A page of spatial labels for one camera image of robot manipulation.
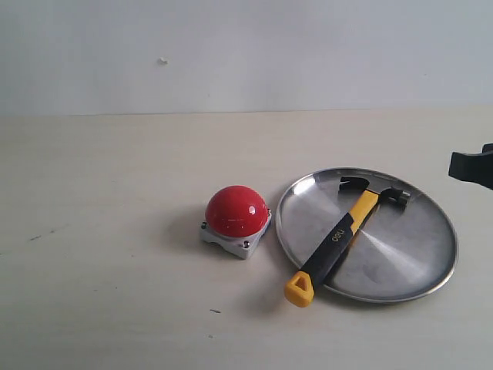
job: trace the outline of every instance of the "yellow handle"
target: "yellow handle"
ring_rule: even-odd
[[[353,231],[353,235],[356,234],[357,229],[360,228],[364,219],[367,215],[373,210],[373,207],[378,202],[378,194],[373,191],[365,190],[360,198],[357,200],[355,205],[349,211],[351,217],[353,217],[353,224],[351,225],[351,231]]]
[[[298,307],[308,306],[314,299],[314,287],[310,275],[298,271],[284,286],[284,296]]]

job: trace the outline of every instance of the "plate rim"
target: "plate rim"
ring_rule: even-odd
[[[368,303],[377,303],[377,304],[392,304],[392,303],[401,303],[401,302],[406,302],[406,301],[413,301],[413,300],[416,300],[416,299],[419,299],[419,298],[422,298],[422,297],[426,297],[427,295],[436,292],[438,289],[442,288],[445,284],[447,284],[447,282],[450,280],[450,278],[452,277],[452,275],[455,272],[455,268],[457,267],[458,258],[459,258],[459,256],[458,256],[459,255],[459,242],[458,242],[458,238],[457,238],[457,233],[456,233],[455,228],[454,228],[454,225],[451,222],[451,220],[448,217],[448,215],[438,205],[438,203],[433,200],[433,198],[429,197],[424,191],[422,191],[418,187],[412,185],[411,183],[408,183],[407,181],[404,181],[404,180],[402,180],[402,179],[400,179],[398,177],[389,175],[388,173],[384,173],[384,172],[376,171],[376,170],[370,170],[370,169],[366,169],[366,168],[360,168],[360,167],[333,167],[333,168],[326,168],[326,169],[323,169],[323,170],[317,170],[317,171],[308,173],[308,174],[300,177],[299,179],[295,180],[283,192],[283,195],[279,199],[279,202],[278,202],[277,207],[276,207],[276,217],[275,217],[276,218],[276,220],[275,220],[276,227],[275,227],[275,229],[276,229],[277,240],[279,241],[281,247],[283,248],[283,252],[287,255],[287,257],[289,258],[289,260],[291,261],[291,263],[296,268],[300,268],[301,267],[301,266],[298,265],[297,262],[295,262],[293,260],[293,258],[291,257],[290,253],[288,253],[287,247],[284,245],[283,239],[280,236],[281,235],[281,232],[280,232],[280,223],[281,223],[281,219],[280,219],[280,207],[281,207],[282,203],[284,202],[284,200],[286,198],[286,195],[299,182],[307,179],[308,177],[313,177],[314,175],[317,175],[319,173],[334,172],[334,171],[338,171],[338,170],[339,171],[341,171],[341,170],[367,171],[367,172],[372,173],[372,174],[377,174],[377,175],[382,175],[382,176],[385,176],[385,177],[390,177],[391,179],[395,179],[397,181],[400,181],[402,183],[405,183],[409,187],[413,187],[414,189],[416,189],[416,190],[420,191],[422,194],[424,194],[436,206],[436,208],[438,208],[440,210],[441,214],[444,216],[445,220],[448,222],[449,227],[451,228],[452,236],[454,238],[454,261],[452,262],[452,264],[450,266],[450,269],[448,270],[447,274],[444,276],[444,278],[438,284],[436,284],[432,288],[427,289],[426,291],[424,291],[424,292],[422,292],[420,294],[414,294],[414,295],[411,295],[411,296],[408,296],[408,297],[405,297],[404,296],[402,298],[395,298],[395,299],[369,298],[369,297],[361,297],[361,296],[359,296],[357,294],[350,294],[350,293],[347,293],[345,291],[340,291],[340,290],[338,290],[336,288],[333,288],[333,287],[331,287],[329,285],[326,285],[326,284],[324,284],[324,288],[326,288],[327,290],[332,291],[332,292],[334,292],[336,294],[339,294],[341,296],[344,296],[346,298],[354,299],[356,301],[362,301],[362,302],[368,302]]]

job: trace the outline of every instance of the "white wall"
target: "white wall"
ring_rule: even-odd
[[[492,47],[491,0],[1,0],[0,113],[493,103]]]

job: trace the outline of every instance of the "hammer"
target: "hammer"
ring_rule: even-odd
[[[339,257],[346,251],[365,218],[382,201],[406,207],[411,195],[394,187],[373,185],[363,177],[341,177],[339,191],[363,190],[360,198],[320,243],[301,269],[284,286],[286,299],[298,307],[308,306],[315,289],[324,282]]]

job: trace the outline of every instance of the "stainless steel tray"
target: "stainless steel tray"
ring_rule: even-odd
[[[384,173],[336,168],[311,173],[281,197],[280,243],[301,267],[358,198],[339,192],[342,176],[365,177],[411,193],[405,210],[380,204],[358,232],[326,288],[360,301],[410,301],[436,291],[454,271],[458,245],[444,211],[419,189]]]

